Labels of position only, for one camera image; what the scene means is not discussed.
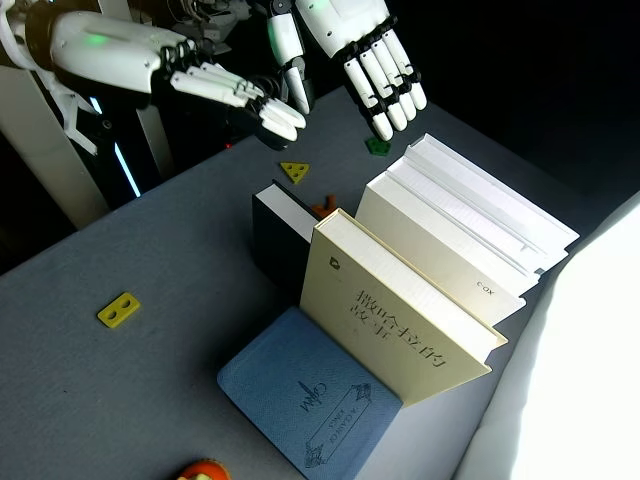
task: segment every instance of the gray table surface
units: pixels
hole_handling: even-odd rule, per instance
[[[301,478],[215,381],[219,352],[284,308],[251,257],[251,194],[286,181],[278,162],[309,162],[292,190],[308,203],[335,193],[353,214],[425,131],[579,227],[578,196],[434,105],[388,157],[369,155],[370,131],[339,89],[286,152],[249,138],[0,277],[2,476],[164,480],[214,457],[235,479]],[[142,308],[110,330],[96,313],[123,291]],[[538,293],[500,324],[512,342],[491,356],[494,372],[403,410],[362,478],[451,477]]]

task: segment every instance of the green toy piece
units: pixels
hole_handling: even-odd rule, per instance
[[[383,142],[376,137],[371,137],[365,143],[367,144],[367,148],[369,149],[369,153],[371,153],[371,155],[386,157],[391,150],[391,142]]]

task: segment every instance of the yellow rectangular block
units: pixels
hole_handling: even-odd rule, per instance
[[[98,313],[98,318],[107,327],[116,328],[139,308],[140,302],[136,297],[129,292],[124,292]]]

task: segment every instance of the orange object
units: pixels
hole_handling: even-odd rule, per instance
[[[189,465],[178,480],[231,480],[231,474],[220,462],[201,460]]]
[[[320,215],[321,218],[326,218],[331,215],[338,208],[335,195],[327,196],[326,205],[313,205],[311,210]]]

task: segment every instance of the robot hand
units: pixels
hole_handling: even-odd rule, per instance
[[[394,128],[404,130],[426,107],[420,73],[384,0],[297,0],[295,6],[325,53],[342,63],[380,138],[391,139]],[[308,113],[312,99],[291,7],[289,0],[269,2],[269,36],[298,109]]]
[[[229,123],[277,150],[295,141],[297,129],[306,126],[296,110],[208,63],[210,58],[193,41],[175,32],[94,12],[68,12],[43,2],[32,5],[26,23],[12,31],[5,18],[0,20],[3,44],[24,37],[12,45],[12,58],[23,60],[16,64],[53,72],[73,92],[107,101],[126,98],[136,108],[170,95],[207,99],[228,107]]]

